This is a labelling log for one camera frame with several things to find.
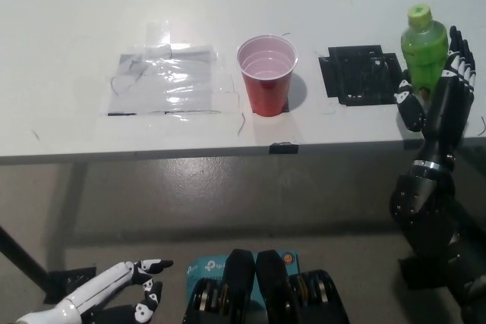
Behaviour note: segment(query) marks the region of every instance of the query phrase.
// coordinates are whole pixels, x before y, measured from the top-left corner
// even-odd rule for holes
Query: green bottle
[[[402,35],[403,57],[414,91],[419,93],[425,89],[432,93],[446,64],[447,29],[432,20],[431,9],[426,4],[410,8],[408,16],[409,28]]]

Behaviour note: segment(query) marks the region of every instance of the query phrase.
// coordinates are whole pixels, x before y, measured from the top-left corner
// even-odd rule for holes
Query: gray floor
[[[353,323],[455,323],[446,291],[408,292],[397,259],[409,248],[388,216],[413,153],[174,159],[0,168],[0,224],[49,269],[162,257],[155,323],[180,323],[185,270],[196,257],[295,249],[301,269],[326,269]],[[458,197],[484,219],[484,178],[458,161]],[[467,183],[474,190],[466,191]],[[135,303],[140,288],[115,304]],[[42,293],[0,256],[0,322],[44,308]]]

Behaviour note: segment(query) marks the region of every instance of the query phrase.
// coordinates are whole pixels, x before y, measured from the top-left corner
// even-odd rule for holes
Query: table leg
[[[39,286],[47,295],[62,296],[65,289],[54,282],[43,269],[2,227],[0,227],[0,252],[20,271]]]

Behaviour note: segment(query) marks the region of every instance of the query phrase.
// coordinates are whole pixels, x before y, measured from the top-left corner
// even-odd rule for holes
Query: wire
[[[484,129],[483,129],[483,131],[480,134],[478,134],[478,137],[479,136],[482,136],[484,134],[484,132],[486,132],[486,122],[484,121],[484,118],[483,117],[481,117],[481,120],[483,121]]]

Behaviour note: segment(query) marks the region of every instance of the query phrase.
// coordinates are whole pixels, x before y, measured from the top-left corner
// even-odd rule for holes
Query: white table
[[[470,41],[478,78],[464,143],[484,145],[482,0],[1,0],[0,163],[268,153],[281,142],[298,144],[300,153],[401,147],[419,136],[405,131],[396,107],[352,108],[328,99],[317,55],[329,46],[381,44],[401,57],[406,11],[419,2]],[[185,124],[161,115],[100,114],[120,54],[144,43],[150,22],[164,20],[173,42],[211,43],[224,57],[239,113],[193,116]],[[305,84],[291,93],[291,111],[275,118],[251,113],[235,60],[238,45],[262,33],[290,33],[299,53],[295,73]]]

